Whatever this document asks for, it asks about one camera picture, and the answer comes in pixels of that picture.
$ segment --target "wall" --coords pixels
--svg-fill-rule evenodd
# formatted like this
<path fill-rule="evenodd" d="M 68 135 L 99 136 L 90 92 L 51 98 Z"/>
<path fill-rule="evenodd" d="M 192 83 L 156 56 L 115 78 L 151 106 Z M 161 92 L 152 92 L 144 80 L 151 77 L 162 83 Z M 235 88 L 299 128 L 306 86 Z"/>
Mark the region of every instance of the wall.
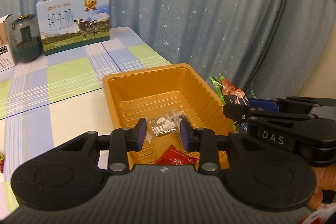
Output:
<path fill-rule="evenodd" d="M 298 95 L 336 99 L 336 24 L 319 62 L 310 73 Z"/>

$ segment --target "plaid tablecloth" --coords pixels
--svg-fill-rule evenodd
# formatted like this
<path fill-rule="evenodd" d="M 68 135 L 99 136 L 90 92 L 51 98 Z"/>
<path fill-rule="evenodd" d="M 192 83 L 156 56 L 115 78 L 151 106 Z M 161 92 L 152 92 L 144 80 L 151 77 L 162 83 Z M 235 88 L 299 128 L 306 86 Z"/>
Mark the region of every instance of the plaid tablecloth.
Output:
<path fill-rule="evenodd" d="M 103 76 L 167 64 L 122 27 L 111 29 L 109 41 L 43 55 L 0 72 L 0 150 L 6 154 L 0 219 L 17 206 L 10 179 L 20 164 L 88 130 L 111 132 Z"/>

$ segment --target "cardboard box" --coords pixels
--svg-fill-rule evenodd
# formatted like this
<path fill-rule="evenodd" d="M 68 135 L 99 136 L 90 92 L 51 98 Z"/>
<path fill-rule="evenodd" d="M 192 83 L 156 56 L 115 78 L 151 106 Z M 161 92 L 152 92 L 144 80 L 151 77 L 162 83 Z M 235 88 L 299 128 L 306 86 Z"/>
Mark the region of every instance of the cardboard box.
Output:
<path fill-rule="evenodd" d="M 15 57 L 11 51 L 13 15 L 0 18 L 0 71 L 15 66 Z"/>
<path fill-rule="evenodd" d="M 110 39 L 110 0 L 40 0 L 36 11 L 46 55 Z"/>

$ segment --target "human hand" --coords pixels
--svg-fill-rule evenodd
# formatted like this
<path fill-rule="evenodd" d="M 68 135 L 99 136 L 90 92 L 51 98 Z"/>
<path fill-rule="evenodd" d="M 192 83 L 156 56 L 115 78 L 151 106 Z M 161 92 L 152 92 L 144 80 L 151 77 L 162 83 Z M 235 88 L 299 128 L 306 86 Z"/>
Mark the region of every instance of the human hand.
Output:
<path fill-rule="evenodd" d="M 309 207 L 317 209 L 323 200 L 322 190 L 336 191 L 336 165 L 330 165 L 328 167 L 312 167 L 316 179 L 317 185 L 313 197 L 309 202 Z"/>

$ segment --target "tray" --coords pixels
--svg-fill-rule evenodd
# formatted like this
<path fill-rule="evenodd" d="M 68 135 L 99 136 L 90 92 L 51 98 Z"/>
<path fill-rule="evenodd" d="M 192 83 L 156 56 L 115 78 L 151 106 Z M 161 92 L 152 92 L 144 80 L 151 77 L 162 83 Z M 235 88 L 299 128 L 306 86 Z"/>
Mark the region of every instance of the tray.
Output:
<path fill-rule="evenodd" d="M 216 93 L 188 65 L 176 64 L 106 75 L 103 87 L 114 128 L 134 127 L 141 117 L 156 117 L 172 109 L 184 112 L 193 127 L 212 129 L 217 135 L 232 130 Z M 175 134 L 145 141 L 140 152 L 129 152 L 133 164 L 153 164 L 173 144 L 182 151 Z M 221 168 L 228 168 L 226 152 L 219 151 Z M 188 153 L 199 157 L 198 152 Z"/>

